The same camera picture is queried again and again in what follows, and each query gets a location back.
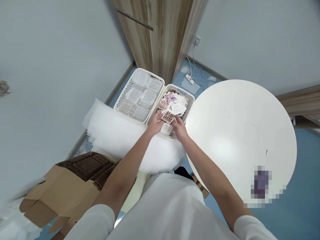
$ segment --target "white wall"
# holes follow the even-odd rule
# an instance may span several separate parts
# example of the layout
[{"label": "white wall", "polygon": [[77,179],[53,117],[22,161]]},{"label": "white wall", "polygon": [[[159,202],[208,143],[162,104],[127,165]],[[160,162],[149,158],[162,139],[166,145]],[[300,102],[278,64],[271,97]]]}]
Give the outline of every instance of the white wall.
[{"label": "white wall", "polygon": [[63,161],[133,58],[104,0],[0,2],[0,199]]},{"label": "white wall", "polygon": [[320,84],[318,0],[208,0],[196,34],[195,59],[228,79],[274,95]]}]

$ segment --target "power strip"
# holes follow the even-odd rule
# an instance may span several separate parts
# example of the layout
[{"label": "power strip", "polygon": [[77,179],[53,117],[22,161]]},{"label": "power strip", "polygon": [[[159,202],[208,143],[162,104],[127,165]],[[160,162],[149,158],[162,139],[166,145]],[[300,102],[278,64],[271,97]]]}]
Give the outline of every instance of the power strip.
[{"label": "power strip", "polygon": [[189,83],[194,84],[194,81],[191,79],[189,74],[186,74],[185,78],[189,81]]}]

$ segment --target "woman's left hand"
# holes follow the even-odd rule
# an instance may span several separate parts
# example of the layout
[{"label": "woman's left hand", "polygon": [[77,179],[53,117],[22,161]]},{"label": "woman's left hand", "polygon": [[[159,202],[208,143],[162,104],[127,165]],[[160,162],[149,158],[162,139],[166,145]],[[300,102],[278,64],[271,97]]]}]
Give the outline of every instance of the woman's left hand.
[{"label": "woman's left hand", "polygon": [[161,120],[163,114],[157,112],[150,120],[146,133],[150,134],[152,137],[160,132],[164,121]]}]

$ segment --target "white shirt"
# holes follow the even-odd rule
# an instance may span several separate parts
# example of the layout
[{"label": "white shirt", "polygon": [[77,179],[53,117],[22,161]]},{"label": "white shirt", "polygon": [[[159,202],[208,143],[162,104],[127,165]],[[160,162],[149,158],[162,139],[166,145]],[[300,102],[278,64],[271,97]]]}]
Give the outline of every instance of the white shirt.
[{"label": "white shirt", "polygon": [[107,205],[91,207],[65,240],[110,239],[276,239],[255,217],[244,215],[234,233],[205,206],[197,185],[177,174],[162,173],[147,182],[141,198],[113,229]]}]

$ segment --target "hand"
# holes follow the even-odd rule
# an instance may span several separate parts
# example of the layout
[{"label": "hand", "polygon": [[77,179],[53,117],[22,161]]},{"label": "hand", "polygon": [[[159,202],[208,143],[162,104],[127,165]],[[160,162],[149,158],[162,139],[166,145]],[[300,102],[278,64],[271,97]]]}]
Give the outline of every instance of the hand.
[{"label": "hand", "polygon": [[182,119],[176,115],[175,120],[176,121],[173,121],[172,127],[176,133],[177,139],[183,144],[190,137],[187,133],[186,125],[184,125]]},{"label": "hand", "polygon": [[152,137],[160,132],[164,121],[161,120],[163,114],[157,112],[150,120],[146,133],[149,133]]}]

